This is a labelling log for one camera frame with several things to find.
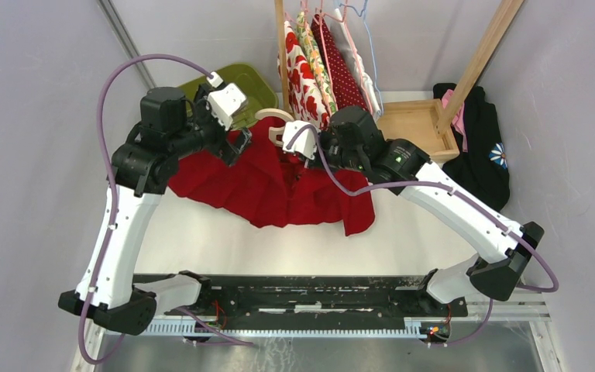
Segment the red skirt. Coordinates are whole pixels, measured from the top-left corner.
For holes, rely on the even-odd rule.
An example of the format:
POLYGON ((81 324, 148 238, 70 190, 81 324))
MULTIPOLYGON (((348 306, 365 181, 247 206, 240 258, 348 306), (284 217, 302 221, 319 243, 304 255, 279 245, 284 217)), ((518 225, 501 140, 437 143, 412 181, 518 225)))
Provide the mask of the red skirt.
POLYGON ((208 151, 184 158, 169 182, 180 198, 223 208, 257 228, 342 222, 345 236, 375 221, 370 194, 350 197, 324 170, 307 169, 268 138, 271 121, 251 129, 252 144, 231 167, 208 151))

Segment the cream plastic hanger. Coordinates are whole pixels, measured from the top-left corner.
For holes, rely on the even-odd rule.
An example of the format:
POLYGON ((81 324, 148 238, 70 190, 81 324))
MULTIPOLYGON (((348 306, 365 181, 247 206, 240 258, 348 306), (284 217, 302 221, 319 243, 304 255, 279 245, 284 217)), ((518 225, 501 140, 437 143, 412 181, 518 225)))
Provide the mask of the cream plastic hanger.
POLYGON ((276 147, 283 146, 284 129, 287 123, 293 122, 294 117, 291 113, 279 108, 262 108, 254 114, 257 121, 269 119, 271 126, 268 129, 268 138, 276 147))

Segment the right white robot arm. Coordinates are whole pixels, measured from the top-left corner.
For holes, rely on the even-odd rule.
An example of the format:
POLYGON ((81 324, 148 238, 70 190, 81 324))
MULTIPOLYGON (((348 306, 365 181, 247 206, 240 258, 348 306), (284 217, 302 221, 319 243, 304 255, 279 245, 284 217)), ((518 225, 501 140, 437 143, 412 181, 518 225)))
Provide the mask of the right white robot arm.
POLYGON ((283 149, 296 153, 306 167, 362 174, 368 186, 352 191, 334 180, 349 196, 385 188, 415 203, 458 233, 475 253, 445 269, 434 269, 418 292, 418 310, 436 316, 451 301, 482 294, 506 301, 519 286, 543 228, 515 222, 457 184, 430 156, 407 139, 385 139, 372 115, 358 106, 337 111, 326 130, 309 122, 293 122, 283 134, 283 149))

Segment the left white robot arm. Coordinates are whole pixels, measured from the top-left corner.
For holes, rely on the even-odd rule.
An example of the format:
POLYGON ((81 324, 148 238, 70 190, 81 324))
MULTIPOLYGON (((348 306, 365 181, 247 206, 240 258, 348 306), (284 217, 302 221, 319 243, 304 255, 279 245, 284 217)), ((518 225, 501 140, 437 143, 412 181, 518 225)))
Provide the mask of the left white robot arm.
POLYGON ((74 290, 63 292, 61 309, 85 315, 95 324, 136 336, 156 315, 184 305, 203 315, 211 309, 206 280, 182 271, 145 284, 134 284, 134 269, 149 222, 181 159, 211 154, 234 164, 250 145, 243 130, 227 137, 235 114, 246 106, 233 83, 200 85, 193 100, 174 87, 154 88, 140 102, 140 121, 112 155, 115 193, 107 207, 88 268, 74 290))

